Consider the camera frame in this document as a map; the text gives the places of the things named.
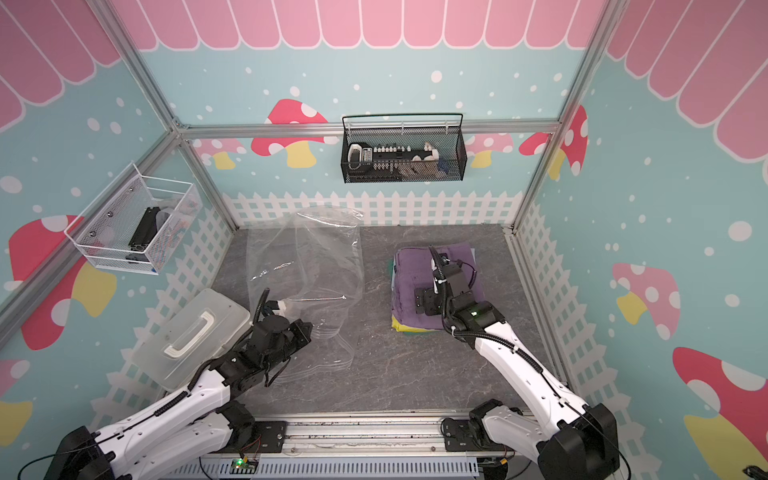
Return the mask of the clear plastic vacuum bag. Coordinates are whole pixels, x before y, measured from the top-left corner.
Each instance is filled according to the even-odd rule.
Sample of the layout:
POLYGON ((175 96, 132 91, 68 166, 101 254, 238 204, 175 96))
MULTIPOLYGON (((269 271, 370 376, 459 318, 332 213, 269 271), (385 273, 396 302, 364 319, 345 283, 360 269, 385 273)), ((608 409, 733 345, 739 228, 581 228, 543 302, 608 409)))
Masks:
POLYGON ((364 293, 362 212, 314 206, 250 229, 246 279, 250 308, 264 289, 277 313, 313 325, 311 342, 292 355, 279 384, 348 369, 355 357, 364 293))

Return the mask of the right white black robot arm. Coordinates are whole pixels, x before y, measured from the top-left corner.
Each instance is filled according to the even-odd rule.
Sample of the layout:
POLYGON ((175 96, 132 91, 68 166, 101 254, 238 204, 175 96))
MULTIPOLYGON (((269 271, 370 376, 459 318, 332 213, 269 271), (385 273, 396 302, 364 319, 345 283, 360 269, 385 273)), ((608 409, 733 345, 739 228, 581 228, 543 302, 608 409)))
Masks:
POLYGON ((501 312, 476 298, 463 261, 436 248, 429 252, 444 331, 493 365, 533 415, 487 402, 475 410, 481 436, 536 463, 546 479, 630 476, 614 414, 601 403, 589 405, 538 361, 501 312))

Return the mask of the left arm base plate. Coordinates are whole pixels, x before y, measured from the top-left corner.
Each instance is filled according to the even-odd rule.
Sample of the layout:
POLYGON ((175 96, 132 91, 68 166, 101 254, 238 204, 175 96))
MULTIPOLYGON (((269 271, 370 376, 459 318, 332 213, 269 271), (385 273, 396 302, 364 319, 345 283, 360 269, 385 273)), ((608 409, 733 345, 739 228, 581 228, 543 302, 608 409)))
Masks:
POLYGON ((237 427, 230 440, 216 454, 281 453, 287 426, 286 421, 255 421, 237 427))

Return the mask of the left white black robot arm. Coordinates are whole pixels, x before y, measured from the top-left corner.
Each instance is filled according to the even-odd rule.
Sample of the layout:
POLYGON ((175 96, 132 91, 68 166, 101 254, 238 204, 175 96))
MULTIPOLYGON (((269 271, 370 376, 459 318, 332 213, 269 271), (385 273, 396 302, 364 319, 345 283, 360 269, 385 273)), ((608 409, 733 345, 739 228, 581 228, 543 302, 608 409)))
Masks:
POLYGON ((204 361, 187 385, 130 418, 91 432, 81 427, 46 456, 48 479, 158 479, 185 462, 221 449, 240 456, 260 448, 262 425, 237 398, 270 386, 311 341, 301 319, 259 308, 222 341, 225 352, 204 361))

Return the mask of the yellow green garment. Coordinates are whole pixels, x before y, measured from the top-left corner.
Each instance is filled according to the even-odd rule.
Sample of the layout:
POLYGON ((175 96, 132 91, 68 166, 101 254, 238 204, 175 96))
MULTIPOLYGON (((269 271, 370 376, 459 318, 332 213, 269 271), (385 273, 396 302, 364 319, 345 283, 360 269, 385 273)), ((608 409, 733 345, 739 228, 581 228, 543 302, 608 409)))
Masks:
POLYGON ((401 323, 395 316, 391 317, 391 326, 395 331, 400 333, 421 334, 433 332, 433 329, 417 328, 405 325, 401 323))

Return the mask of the purple garment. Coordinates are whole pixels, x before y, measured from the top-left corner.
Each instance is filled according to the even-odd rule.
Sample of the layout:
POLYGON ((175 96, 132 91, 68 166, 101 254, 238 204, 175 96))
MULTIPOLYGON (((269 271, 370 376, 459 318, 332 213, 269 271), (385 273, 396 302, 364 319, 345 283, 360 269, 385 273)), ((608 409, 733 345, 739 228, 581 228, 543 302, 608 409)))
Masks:
MULTIPOLYGON (((475 249, 467 242, 435 247, 440 253, 446 253, 452 260, 461 259, 477 266, 475 249)), ((391 315, 401 323, 417 328, 442 330, 440 315, 426 315, 416 311, 416 290, 432 291, 431 255, 428 247, 404 247, 397 251, 397 297, 391 300, 391 315)), ((485 295, 478 279, 473 287, 478 300, 485 295)))

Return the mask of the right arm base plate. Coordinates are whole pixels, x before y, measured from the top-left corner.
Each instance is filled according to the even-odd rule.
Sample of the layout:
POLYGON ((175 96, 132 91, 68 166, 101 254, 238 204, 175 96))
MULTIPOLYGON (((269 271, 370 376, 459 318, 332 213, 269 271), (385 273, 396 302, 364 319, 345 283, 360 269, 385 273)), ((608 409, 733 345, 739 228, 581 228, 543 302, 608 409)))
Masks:
POLYGON ((482 452, 503 450, 490 440, 482 425, 473 419, 443 418, 440 433, 448 452, 482 452))

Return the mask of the light blue garment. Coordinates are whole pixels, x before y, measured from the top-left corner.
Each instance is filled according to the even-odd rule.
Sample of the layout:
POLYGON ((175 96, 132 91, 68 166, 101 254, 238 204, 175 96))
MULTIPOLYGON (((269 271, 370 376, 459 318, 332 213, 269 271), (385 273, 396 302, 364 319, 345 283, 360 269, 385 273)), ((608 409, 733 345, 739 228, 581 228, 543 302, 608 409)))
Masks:
POLYGON ((392 261, 390 263, 391 267, 391 282, 390 282, 390 290, 391 290, 391 300, 392 302, 395 302, 395 299, 397 297, 397 257, 398 254, 395 252, 393 254, 392 261))

